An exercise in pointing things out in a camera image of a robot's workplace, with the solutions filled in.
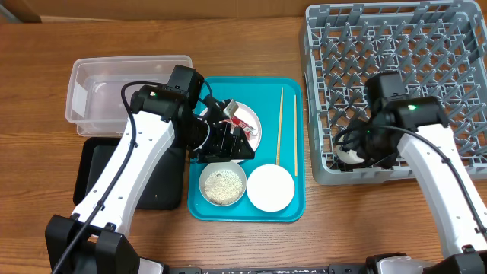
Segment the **red snack wrapper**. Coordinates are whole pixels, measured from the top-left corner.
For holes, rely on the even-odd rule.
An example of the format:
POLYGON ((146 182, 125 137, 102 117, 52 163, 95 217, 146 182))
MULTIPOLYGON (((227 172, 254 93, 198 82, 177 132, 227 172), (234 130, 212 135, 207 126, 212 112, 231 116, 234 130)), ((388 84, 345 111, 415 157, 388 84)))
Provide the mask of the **red snack wrapper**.
POLYGON ((244 122, 237 116, 234 116, 231 119, 226 119, 225 122, 230 123, 234 128, 240 127, 244 131, 246 137, 250 139, 253 136, 258 136, 258 131, 250 124, 244 122))

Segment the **cream white cup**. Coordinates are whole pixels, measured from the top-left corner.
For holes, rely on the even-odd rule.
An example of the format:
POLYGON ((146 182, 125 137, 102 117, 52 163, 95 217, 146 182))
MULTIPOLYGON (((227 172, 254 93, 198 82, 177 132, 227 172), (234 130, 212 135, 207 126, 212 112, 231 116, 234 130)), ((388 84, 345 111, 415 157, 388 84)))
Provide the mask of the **cream white cup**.
POLYGON ((358 156, 357 151, 349 148, 347 145, 337 145, 336 149, 337 157, 346 164, 361 164, 364 162, 364 158, 358 156))

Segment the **grey bowl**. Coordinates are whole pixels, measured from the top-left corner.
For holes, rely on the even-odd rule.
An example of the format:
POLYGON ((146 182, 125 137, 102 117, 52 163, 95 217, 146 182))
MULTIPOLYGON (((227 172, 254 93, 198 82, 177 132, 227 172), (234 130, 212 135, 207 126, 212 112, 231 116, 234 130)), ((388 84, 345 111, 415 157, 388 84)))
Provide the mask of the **grey bowl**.
MULTIPOLYGON (((211 163, 211 164, 208 164, 203 169, 203 171, 202 171, 202 173, 200 175, 200 178, 199 178, 199 189, 200 189, 201 194, 205 198, 205 200, 207 200, 208 202, 210 202, 206 198, 206 195, 204 194, 204 190, 203 190, 205 180, 208 178, 208 176, 211 173, 213 173, 213 172, 215 172, 217 170, 232 170, 233 172, 235 172, 240 177, 240 179, 242 179, 242 181, 243 181, 243 194, 237 200, 237 201, 239 201, 243 197, 244 193, 246 192, 246 188, 247 188, 247 176, 246 176, 244 170, 242 169, 242 167, 239 164, 237 164, 237 163, 235 163, 233 161, 221 162, 221 163, 211 163)), ((217 204, 214 204, 212 202, 210 202, 210 203, 212 205, 215 205, 215 206, 230 206, 230 205, 233 205, 236 202, 233 202, 233 203, 231 203, 229 205, 217 205, 217 204)))

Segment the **white rice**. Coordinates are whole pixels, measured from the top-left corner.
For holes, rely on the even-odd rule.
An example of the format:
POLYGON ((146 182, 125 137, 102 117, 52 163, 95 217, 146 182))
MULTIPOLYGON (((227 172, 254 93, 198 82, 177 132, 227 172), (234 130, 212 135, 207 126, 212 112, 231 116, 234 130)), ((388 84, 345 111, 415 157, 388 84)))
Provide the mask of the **white rice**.
POLYGON ((210 202, 226 206, 240 198, 244 183, 232 170, 217 170, 205 180, 203 190, 210 202))

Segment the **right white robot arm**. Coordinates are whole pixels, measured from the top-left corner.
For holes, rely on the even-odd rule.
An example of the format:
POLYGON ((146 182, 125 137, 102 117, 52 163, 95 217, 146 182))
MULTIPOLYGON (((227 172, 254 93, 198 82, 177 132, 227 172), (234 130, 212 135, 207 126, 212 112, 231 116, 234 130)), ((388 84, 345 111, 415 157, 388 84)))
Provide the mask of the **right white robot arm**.
POLYGON ((405 253, 370 256, 362 273, 484 273, 486 207, 454 142, 450 120, 436 97, 411 97, 399 72, 382 72, 364 84, 371 110, 333 141, 339 159, 353 167, 390 168, 402 158, 425 197, 441 239, 439 263, 405 253))

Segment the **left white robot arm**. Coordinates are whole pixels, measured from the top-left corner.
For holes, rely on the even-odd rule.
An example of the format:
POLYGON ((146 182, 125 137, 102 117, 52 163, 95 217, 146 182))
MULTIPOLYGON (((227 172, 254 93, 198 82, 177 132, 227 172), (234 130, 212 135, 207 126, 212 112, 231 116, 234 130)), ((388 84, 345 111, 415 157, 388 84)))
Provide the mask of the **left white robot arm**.
POLYGON ((54 215, 45 230, 54 273, 167 273, 168 266, 143 258, 129 243, 136 206, 153 170, 174 142, 198 163, 255 156, 242 128, 228 123, 232 99, 201 98, 207 83, 194 68, 176 65, 166 84, 138 81, 121 96, 126 129, 93 189, 70 217, 54 215))

